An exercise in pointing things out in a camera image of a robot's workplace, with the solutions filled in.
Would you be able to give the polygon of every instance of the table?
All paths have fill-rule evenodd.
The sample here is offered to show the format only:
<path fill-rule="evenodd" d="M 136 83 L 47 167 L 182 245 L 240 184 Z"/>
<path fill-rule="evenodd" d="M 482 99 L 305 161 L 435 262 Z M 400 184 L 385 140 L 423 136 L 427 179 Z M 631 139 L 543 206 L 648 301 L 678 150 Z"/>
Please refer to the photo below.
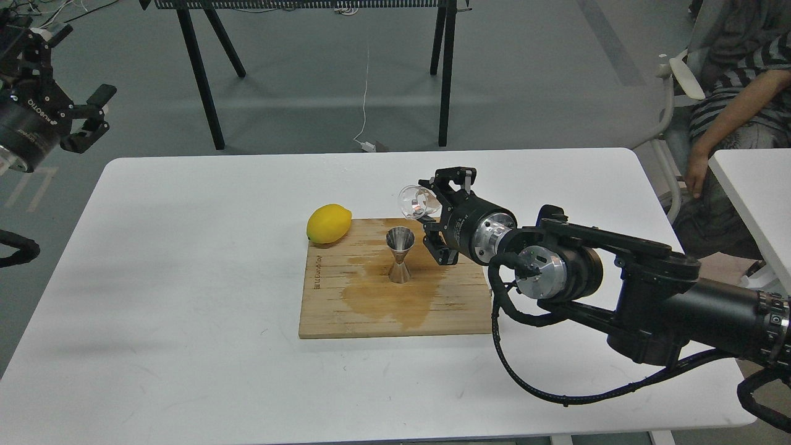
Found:
<path fill-rule="evenodd" d="M 139 0 L 140 6 L 145 10 L 152 0 Z M 456 14 L 470 10 L 469 0 L 467 8 L 459 9 L 458 0 L 346 0 L 336 2 L 331 0 L 240 0 L 226 2 L 223 0 L 154 0 L 157 8 L 161 10 L 176 10 L 179 18 L 181 32 L 184 35 L 184 44 L 187 46 L 187 53 L 190 57 L 192 72 L 195 75 L 195 82 L 198 84 L 203 111 L 206 113 L 206 121 L 209 124 L 211 137 L 214 141 L 216 150 L 225 149 L 225 137 L 222 135 L 220 120 L 217 117 L 217 110 L 214 107 L 214 99 L 211 95 L 209 81 L 206 77 L 206 69 L 203 66 L 203 58 L 198 46 L 198 39 L 195 36 L 195 28 L 192 26 L 190 10 L 203 10 L 206 18 L 211 23 L 211 27 L 217 38 L 220 40 L 225 54 L 228 56 L 237 76 L 243 78 L 247 71 L 242 66 L 236 49 L 234 49 L 225 27 L 217 15 L 218 9 L 321 9 L 321 8 L 417 8 L 417 7 L 436 7 L 437 22 L 434 26 L 434 38 L 431 51 L 431 65 L 429 74 L 437 75 L 439 67 L 440 51 L 442 51 L 442 91 L 440 95 L 440 122 L 439 136 L 437 145 L 448 145 L 448 119 L 450 114 L 450 85 L 453 69 L 453 45 L 456 35 Z"/>
<path fill-rule="evenodd" d="M 300 340 L 312 211 L 336 202 L 355 218 L 398 217 L 403 186 L 456 165 L 477 168 L 475 192 L 523 225 L 553 203 L 573 223 L 680 249 L 626 149 L 115 160 L 0 380 L 3 443 L 482 439 L 754 420 L 730 359 L 563 408 L 521 391 L 487 335 Z M 611 309 L 619 270 L 601 256 L 604 281 L 586 302 Z M 514 369 L 561 394 L 657 370 L 570 322 L 501 318 L 501 334 Z"/>
<path fill-rule="evenodd" d="M 719 150 L 711 171 L 780 284 L 791 290 L 791 149 Z"/>

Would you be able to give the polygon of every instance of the wooden cutting board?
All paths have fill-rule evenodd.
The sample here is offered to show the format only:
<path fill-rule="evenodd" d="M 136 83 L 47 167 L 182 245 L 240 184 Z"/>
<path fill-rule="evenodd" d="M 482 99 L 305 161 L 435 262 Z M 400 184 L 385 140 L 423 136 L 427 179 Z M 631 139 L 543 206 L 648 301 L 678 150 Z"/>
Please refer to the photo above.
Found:
<path fill-rule="evenodd" d="M 407 226 L 414 247 L 412 279 L 390 281 L 388 230 Z M 422 225 L 406 219 L 353 219 L 331 245 L 310 243 L 302 291 L 300 338 L 404 337 L 491 333 L 491 300 L 483 268 L 459 255 L 439 266 L 422 243 Z"/>

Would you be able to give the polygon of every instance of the power adapter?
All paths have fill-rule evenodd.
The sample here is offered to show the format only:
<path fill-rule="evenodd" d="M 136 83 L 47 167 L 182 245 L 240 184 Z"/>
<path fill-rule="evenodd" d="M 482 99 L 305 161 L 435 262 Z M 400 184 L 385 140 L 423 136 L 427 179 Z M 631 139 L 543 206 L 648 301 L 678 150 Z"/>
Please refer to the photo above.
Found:
<path fill-rule="evenodd" d="M 363 151 L 367 151 L 368 153 L 375 153 L 377 151 L 377 146 L 373 145 L 372 143 L 365 141 L 360 143 L 360 148 Z"/>

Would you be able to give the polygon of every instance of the jigger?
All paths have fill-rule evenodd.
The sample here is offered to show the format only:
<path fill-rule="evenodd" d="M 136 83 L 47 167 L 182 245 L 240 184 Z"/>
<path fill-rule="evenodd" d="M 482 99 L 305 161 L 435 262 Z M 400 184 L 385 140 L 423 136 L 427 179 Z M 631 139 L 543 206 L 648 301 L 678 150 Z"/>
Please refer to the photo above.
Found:
<path fill-rule="evenodd" d="M 412 278 L 412 275 L 403 259 L 407 257 L 409 249 L 412 249 L 414 245 L 414 233 L 404 226 L 393 227 L 388 231 L 385 239 L 395 257 L 393 266 L 390 267 L 390 281 L 399 284 L 406 283 Z"/>

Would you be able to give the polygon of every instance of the hand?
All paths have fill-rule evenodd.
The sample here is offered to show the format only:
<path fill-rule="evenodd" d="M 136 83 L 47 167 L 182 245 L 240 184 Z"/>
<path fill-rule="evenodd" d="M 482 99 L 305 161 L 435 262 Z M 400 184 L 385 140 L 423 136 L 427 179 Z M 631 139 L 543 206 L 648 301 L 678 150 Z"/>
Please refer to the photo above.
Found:
<path fill-rule="evenodd" d="M 695 199 L 700 198 L 701 192 L 703 192 L 703 180 L 706 179 L 708 168 L 708 155 L 692 150 L 687 161 L 687 174 L 684 175 L 684 182 L 687 183 L 687 190 L 692 193 Z"/>

